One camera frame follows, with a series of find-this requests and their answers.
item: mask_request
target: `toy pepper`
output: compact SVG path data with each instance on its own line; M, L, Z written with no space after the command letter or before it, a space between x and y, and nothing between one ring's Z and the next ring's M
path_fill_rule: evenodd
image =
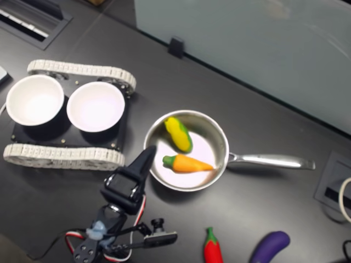
M176 147L183 152L191 152L193 149L193 142L187 128L180 122L180 120L170 117L165 120L165 126Z
M206 263L223 263L218 240L213 234L213 228L207 229L208 235L205 243L204 254Z

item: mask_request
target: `white wall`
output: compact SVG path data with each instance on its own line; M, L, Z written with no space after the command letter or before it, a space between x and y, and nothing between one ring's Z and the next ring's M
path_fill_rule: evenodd
M351 5L135 0L138 28L351 134Z

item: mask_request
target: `purple eggplant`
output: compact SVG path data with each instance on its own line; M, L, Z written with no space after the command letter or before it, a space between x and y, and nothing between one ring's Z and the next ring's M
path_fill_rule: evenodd
M290 237L282 231L265 236L256 247L250 263L270 263L270 261L290 244Z

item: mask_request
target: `white cable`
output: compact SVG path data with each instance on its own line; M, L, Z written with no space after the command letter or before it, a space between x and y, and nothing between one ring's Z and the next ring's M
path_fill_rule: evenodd
M6 102L4 103L4 105L2 105L2 107L0 108L0 115L5 111L6 109Z
M141 218L141 215L144 211L145 208L145 203L146 203L146 195L143 195L143 203L141 204L141 207L139 209L138 212L138 216L134 222L133 226L136 226ZM133 232L131 232L131 244L133 243ZM112 261L112 262L125 262L127 261L130 257L132 256L132 250L129 251L129 254L127 257L125 257L124 259L118 259L118 258L114 258L113 256L107 256L106 254L104 254L105 259Z
M339 206L340 206L340 211L343 214L343 216L346 218L347 221L349 221L351 223L351 218L350 216L346 213L345 210L345 206L344 206L344 192L345 192L345 188L346 186L351 182L351 177L346 179L341 187L340 187L340 191L339 191Z
M67 245L70 247L70 250L73 253L75 251L75 248L72 245L71 241L68 239L69 237L77 237L80 239L84 239L84 237L79 232L76 232L76 231L69 231L66 233L65 239L66 239Z

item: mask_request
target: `green pepper stem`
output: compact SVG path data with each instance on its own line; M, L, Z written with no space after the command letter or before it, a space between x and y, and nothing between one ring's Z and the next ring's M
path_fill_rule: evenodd
M175 156L164 156L162 161L163 161L164 165L169 166L169 167L173 167L174 159L175 159Z
M208 231L208 234L207 234L207 239L206 239L206 245L210 242L210 241L212 241L213 242L213 244L217 244L217 239L216 239L216 237L214 236L214 234L213 234L213 227L209 227L209 228L207 228L207 231Z

